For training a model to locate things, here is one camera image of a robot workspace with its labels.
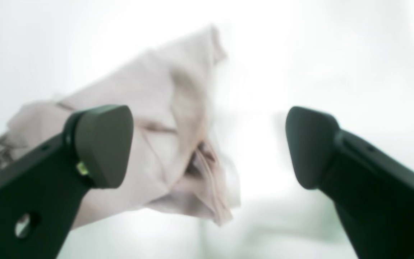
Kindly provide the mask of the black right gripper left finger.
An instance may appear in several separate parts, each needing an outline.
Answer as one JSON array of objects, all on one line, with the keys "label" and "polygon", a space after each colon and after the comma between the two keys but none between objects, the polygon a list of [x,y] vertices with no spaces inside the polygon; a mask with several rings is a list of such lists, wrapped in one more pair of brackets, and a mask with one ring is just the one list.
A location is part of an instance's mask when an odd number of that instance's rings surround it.
[{"label": "black right gripper left finger", "polygon": [[122,184],[133,116],[126,105],[73,113],[62,133],[0,171],[0,259],[55,259],[82,199]]}]

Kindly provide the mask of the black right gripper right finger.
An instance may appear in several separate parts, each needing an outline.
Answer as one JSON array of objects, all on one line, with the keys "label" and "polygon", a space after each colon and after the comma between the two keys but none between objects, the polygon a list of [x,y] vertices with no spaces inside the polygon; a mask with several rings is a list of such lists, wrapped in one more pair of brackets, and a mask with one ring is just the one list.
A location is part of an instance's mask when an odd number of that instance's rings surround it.
[{"label": "black right gripper right finger", "polygon": [[332,200],[358,258],[414,259],[413,171],[327,113],[294,106],[285,131],[297,181]]}]

